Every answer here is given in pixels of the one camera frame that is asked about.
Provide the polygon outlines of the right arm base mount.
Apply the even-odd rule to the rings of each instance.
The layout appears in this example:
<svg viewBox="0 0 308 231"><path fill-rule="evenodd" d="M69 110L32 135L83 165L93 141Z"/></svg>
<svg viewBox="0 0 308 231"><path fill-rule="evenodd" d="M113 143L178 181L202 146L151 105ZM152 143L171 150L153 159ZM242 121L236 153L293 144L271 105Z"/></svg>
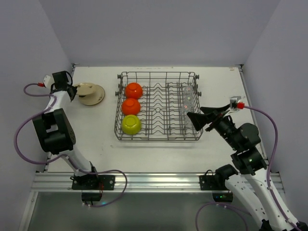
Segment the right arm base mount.
<svg viewBox="0 0 308 231"><path fill-rule="evenodd" d="M207 170L203 175L199 176L200 190L211 191L215 202L231 203L233 194L226 188L224 183L216 178L212 170Z"/></svg>

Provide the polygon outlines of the cream plate with flower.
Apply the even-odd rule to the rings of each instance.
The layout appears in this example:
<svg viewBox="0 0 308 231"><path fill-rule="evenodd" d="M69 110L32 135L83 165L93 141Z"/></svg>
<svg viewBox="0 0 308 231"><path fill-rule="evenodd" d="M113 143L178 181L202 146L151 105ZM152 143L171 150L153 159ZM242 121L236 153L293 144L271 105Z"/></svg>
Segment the cream plate with flower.
<svg viewBox="0 0 308 231"><path fill-rule="evenodd" d="M79 96L79 102L86 106L94 106L99 104L105 97L104 88L100 85L96 85L96 90L94 93L86 95L86 96Z"/></svg>

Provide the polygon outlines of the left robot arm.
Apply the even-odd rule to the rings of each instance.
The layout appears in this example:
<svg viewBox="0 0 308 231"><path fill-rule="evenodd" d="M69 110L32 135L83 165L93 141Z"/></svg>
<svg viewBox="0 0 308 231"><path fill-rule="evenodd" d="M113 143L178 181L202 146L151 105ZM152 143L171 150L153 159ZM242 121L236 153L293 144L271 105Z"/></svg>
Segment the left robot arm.
<svg viewBox="0 0 308 231"><path fill-rule="evenodd" d="M65 113L77 94L77 87L73 86L72 76L67 71L53 73L52 79L50 101L44 112L32 119L41 148L63 159L76 177L93 175L94 166L77 148L74 130Z"/></svg>

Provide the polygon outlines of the small cream plate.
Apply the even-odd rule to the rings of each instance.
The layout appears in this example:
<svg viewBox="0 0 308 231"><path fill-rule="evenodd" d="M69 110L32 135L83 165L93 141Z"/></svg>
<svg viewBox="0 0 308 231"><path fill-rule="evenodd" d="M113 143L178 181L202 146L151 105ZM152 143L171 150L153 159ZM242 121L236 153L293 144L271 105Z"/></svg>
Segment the small cream plate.
<svg viewBox="0 0 308 231"><path fill-rule="evenodd" d="M96 91L96 85L93 83L78 83L75 84L74 87L77 88L78 96L87 96Z"/></svg>

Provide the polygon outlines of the lime green bowl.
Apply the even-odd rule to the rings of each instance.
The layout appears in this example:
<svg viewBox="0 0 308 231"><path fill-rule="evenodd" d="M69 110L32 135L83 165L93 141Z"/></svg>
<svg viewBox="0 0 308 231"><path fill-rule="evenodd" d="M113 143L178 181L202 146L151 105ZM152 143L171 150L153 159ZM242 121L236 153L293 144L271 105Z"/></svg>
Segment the lime green bowl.
<svg viewBox="0 0 308 231"><path fill-rule="evenodd" d="M122 131L128 135L135 135L141 130L141 121L136 115L126 115L121 123Z"/></svg>

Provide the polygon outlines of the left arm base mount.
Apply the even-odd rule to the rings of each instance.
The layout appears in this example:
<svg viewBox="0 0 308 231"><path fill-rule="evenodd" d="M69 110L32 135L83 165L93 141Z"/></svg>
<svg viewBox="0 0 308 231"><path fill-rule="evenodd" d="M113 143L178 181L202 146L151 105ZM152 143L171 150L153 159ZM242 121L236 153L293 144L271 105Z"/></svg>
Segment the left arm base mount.
<svg viewBox="0 0 308 231"><path fill-rule="evenodd" d="M72 190L98 191L81 193L82 202L91 205L101 200L104 190L112 191L115 185L114 175L71 176L70 180L72 180Z"/></svg>

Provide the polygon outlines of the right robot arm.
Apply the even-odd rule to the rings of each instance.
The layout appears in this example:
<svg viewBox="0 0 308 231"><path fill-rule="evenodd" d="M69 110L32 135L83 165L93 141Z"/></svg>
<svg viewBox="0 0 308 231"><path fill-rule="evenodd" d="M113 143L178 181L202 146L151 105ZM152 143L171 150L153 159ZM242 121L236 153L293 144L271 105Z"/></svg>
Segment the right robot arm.
<svg viewBox="0 0 308 231"><path fill-rule="evenodd" d="M261 142L257 126L235 126L230 113L242 109L252 107L236 102L219 108L201 107L200 114L187 113L196 130L215 130L235 151L233 164L216 169L213 180L241 201L261 231L306 231L307 224L292 214L271 179L272 162L266 163L256 148Z"/></svg>

